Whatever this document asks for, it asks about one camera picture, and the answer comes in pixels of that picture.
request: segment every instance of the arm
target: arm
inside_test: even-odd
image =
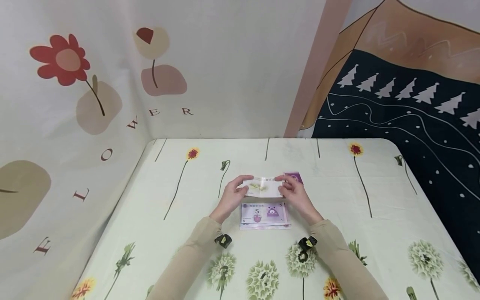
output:
[[[388,297],[360,259],[348,248],[342,233],[329,220],[310,226],[320,259],[332,270],[348,299],[387,300]]]
[[[329,220],[324,220],[315,209],[305,188],[290,176],[277,176],[275,180],[286,180],[279,191],[309,223],[319,257],[327,264],[338,280],[343,293],[354,300],[388,300],[382,288],[348,248],[342,233]]]
[[[209,217],[197,223],[192,234],[155,283],[148,300],[181,300],[215,250],[220,224]]]
[[[197,278],[201,269],[213,254],[221,224],[240,204],[248,191],[248,186],[237,187],[253,176],[238,176],[229,182],[217,207],[208,217],[197,223],[192,234],[172,258],[162,275],[155,283],[147,300],[182,300]]]

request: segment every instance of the beige sleeve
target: beige sleeve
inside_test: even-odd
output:
[[[204,217],[155,283],[147,300],[183,300],[213,254],[220,224]]]
[[[329,220],[310,227],[319,257],[327,264],[348,299],[387,300],[388,297],[360,259],[348,248],[340,230]]]

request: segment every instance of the cartoon monster illustration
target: cartoon monster illustration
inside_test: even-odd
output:
[[[267,216],[278,216],[278,211],[276,211],[275,206],[268,207]]]

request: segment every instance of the stack of banknotes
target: stack of banknotes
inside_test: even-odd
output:
[[[241,204],[240,230],[288,229],[291,225],[285,202]]]

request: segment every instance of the hand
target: hand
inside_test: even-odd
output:
[[[315,209],[315,206],[313,206],[303,184],[291,176],[281,175],[275,177],[275,181],[283,180],[286,182],[278,187],[278,190],[285,198],[287,198],[288,203],[300,213],[302,218],[304,218],[310,225],[323,221],[324,218]]]
[[[230,181],[223,191],[222,198],[220,202],[210,214],[210,218],[214,221],[222,224],[231,212],[234,211],[240,204],[243,197],[248,191],[248,186],[243,188],[238,188],[239,185],[243,183],[244,180],[252,180],[252,175],[240,175],[234,180]]]

